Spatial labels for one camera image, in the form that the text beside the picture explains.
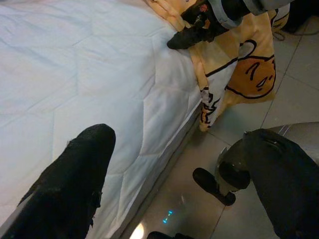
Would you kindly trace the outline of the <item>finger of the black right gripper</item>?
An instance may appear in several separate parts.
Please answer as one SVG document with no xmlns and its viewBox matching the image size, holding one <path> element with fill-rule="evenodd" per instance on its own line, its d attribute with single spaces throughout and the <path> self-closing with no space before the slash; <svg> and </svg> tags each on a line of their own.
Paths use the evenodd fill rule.
<svg viewBox="0 0 319 239">
<path fill-rule="evenodd" d="M 170 49 L 188 49 L 200 42 L 212 42 L 215 37 L 225 32 L 226 29 L 221 25 L 210 25 L 208 28 L 197 26 L 185 27 L 167 42 L 167 47 Z"/>
</svg>

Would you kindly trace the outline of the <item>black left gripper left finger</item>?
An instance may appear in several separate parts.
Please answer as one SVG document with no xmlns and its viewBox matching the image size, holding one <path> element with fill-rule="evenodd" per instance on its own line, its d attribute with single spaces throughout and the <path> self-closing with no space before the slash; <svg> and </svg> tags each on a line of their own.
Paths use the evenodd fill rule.
<svg viewBox="0 0 319 239">
<path fill-rule="evenodd" d="M 72 139 L 2 224 L 2 239 L 84 239 L 101 206 L 115 131 L 96 124 Z"/>
</svg>

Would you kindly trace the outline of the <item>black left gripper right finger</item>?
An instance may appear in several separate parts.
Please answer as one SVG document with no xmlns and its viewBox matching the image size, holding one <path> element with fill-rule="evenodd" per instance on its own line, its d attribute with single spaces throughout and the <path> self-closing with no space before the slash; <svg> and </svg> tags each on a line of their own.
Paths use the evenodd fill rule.
<svg viewBox="0 0 319 239">
<path fill-rule="evenodd" d="M 267 129 L 243 135 L 245 161 L 275 234 L 319 237 L 319 167 L 295 142 Z"/>
</svg>

